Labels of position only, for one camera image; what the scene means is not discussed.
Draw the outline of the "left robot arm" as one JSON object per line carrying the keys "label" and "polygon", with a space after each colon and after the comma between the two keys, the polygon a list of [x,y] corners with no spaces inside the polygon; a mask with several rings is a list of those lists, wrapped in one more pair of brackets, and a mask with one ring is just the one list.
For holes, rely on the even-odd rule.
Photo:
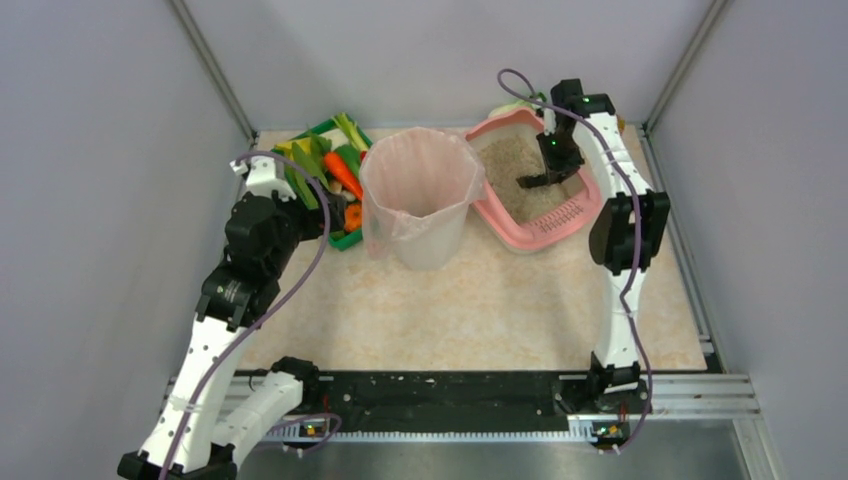
{"label": "left robot arm", "polygon": [[121,458],[125,479],[233,479],[251,450],[316,382],[313,363],[287,358],[267,383],[220,416],[241,356],[260,318],[275,308],[279,279],[298,245],[344,225],[345,199],[329,208],[245,194],[225,225],[224,257],[204,280],[191,340],[168,404],[136,451]]}

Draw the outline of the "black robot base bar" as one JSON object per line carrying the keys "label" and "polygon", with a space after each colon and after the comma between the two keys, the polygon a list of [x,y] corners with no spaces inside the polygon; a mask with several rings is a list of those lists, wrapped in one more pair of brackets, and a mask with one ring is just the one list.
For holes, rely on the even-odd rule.
{"label": "black robot base bar", "polygon": [[644,384],[605,394],[578,371],[325,371],[295,411],[337,414],[344,433],[507,434],[636,419],[647,399]]}

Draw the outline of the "black litter scoop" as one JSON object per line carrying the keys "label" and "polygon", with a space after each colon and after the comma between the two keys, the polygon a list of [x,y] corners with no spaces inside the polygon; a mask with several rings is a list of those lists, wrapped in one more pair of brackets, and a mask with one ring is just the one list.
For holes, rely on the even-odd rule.
{"label": "black litter scoop", "polygon": [[523,189],[533,189],[550,185],[552,182],[552,177],[548,173],[524,175],[518,177],[516,179],[516,182]]}

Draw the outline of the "pink litter box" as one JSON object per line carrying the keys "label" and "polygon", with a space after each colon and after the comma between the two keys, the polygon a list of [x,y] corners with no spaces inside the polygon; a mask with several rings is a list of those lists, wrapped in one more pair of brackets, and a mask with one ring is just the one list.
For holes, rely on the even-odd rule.
{"label": "pink litter box", "polygon": [[586,166],[563,182],[524,189],[517,179],[542,174],[537,142],[543,121],[522,107],[491,117],[465,133],[484,165],[484,197],[473,209],[509,249],[545,249],[591,225],[602,198]]}

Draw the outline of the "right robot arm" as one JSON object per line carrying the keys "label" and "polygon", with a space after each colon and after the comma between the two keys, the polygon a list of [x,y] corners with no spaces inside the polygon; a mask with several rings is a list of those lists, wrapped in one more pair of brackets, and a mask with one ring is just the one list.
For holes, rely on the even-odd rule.
{"label": "right robot arm", "polygon": [[662,243],[670,199],[639,173],[608,95],[586,94],[580,80],[566,79],[552,87],[550,99],[537,137],[548,182],[560,183],[588,166],[603,202],[588,245],[604,270],[605,312],[577,406],[634,408],[648,400],[641,374],[649,362],[637,328],[641,289]]}

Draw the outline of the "pink lined trash bin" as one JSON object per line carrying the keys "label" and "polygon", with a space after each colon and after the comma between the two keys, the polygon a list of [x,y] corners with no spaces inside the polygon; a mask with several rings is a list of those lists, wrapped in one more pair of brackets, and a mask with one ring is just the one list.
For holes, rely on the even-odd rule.
{"label": "pink lined trash bin", "polygon": [[414,127],[376,141],[360,180],[369,257],[393,255],[426,271],[457,253],[469,208],[485,196],[486,175],[463,136]]}

